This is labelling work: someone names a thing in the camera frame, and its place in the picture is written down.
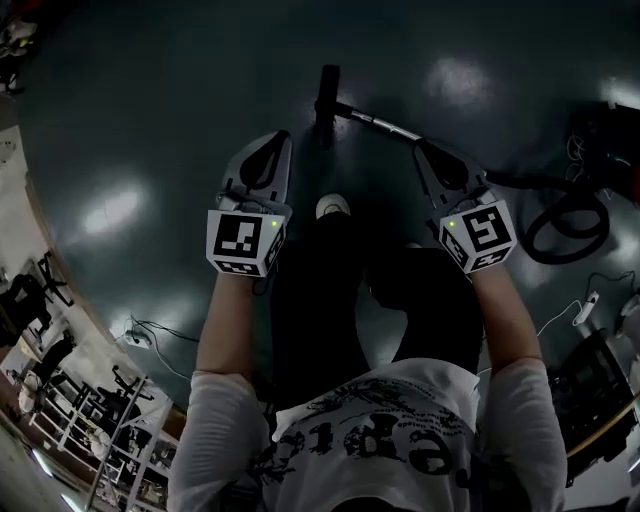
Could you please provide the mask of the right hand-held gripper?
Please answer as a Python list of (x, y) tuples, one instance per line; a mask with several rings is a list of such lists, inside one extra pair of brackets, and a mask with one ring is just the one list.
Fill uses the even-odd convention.
[(517, 245), (506, 202), (482, 172), (427, 140), (414, 157), (433, 205), (435, 241), (465, 274), (504, 262)]

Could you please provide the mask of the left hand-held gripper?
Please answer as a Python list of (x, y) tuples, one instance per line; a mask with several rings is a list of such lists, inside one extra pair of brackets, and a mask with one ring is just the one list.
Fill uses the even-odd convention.
[(286, 202), (292, 150), (291, 135), (278, 130), (229, 161), (217, 207), (207, 216), (206, 258), (218, 272), (267, 276), (272, 270), (293, 213)]

